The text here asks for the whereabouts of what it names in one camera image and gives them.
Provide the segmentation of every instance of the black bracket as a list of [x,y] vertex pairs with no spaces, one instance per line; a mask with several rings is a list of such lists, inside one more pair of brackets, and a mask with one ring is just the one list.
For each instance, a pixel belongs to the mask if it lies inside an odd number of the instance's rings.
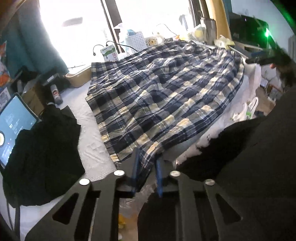
[[[26,241],[118,240],[119,198],[132,198],[135,156],[121,164],[120,170],[90,182],[79,180],[27,234]],[[176,206],[176,237],[183,241],[266,240],[260,225],[244,212],[213,180],[198,182],[172,170],[161,161],[163,193],[179,197]],[[209,203],[209,213],[201,215],[196,197]]]

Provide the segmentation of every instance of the tablet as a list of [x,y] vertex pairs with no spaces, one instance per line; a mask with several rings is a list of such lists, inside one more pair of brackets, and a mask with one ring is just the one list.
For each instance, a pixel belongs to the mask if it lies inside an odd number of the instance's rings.
[[15,94],[0,112],[0,163],[5,168],[17,135],[22,129],[30,130],[38,117]]

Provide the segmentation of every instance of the beige bowl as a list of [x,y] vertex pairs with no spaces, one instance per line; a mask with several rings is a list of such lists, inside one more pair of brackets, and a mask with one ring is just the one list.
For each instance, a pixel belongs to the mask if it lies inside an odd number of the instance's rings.
[[75,74],[67,73],[66,78],[74,88],[83,86],[91,79],[91,66],[88,66]]

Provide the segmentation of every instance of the teal curtain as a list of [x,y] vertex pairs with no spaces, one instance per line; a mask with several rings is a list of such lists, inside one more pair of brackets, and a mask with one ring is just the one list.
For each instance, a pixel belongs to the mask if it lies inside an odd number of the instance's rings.
[[38,0],[27,0],[22,4],[2,32],[1,43],[6,40],[6,66],[11,77],[22,66],[39,74],[53,68],[61,74],[68,72],[42,23]]
[[223,0],[227,22],[229,25],[229,13],[232,12],[231,0]]

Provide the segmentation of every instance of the black cable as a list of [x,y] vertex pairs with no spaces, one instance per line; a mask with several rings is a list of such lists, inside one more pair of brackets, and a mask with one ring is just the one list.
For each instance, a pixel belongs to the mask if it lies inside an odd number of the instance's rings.
[[170,32],[172,32],[174,35],[177,35],[177,34],[174,33],[172,30],[170,30],[170,29],[168,28],[168,26],[166,26],[166,27],[167,27],[167,29],[168,29]]
[[138,50],[134,49],[134,48],[133,48],[133,47],[131,47],[131,46],[124,45],[124,44],[118,44],[118,43],[115,43],[115,44],[117,44],[117,45],[120,45],[120,46],[126,46],[126,47],[129,47],[129,48],[131,48],[131,49],[133,49],[133,50],[135,50],[135,51],[137,51],[137,52],[138,52]]
[[20,238],[20,206],[16,198],[16,207],[15,207],[15,235]]
[[9,224],[10,224],[11,230],[13,231],[13,225],[12,225],[12,220],[11,220],[10,211],[9,211],[9,203],[7,200],[6,200],[6,207],[7,207]]
[[101,45],[101,44],[97,44],[97,45],[95,45],[94,47],[96,47],[96,46],[102,46],[103,48],[105,48],[103,45]]
[[68,69],[72,69],[72,68],[77,68],[77,67],[81,67],[81,66],[84,66],[85,64],[82,64],[82,65],[78,65],[78,66],[74,66],[74,67],[67,67]]

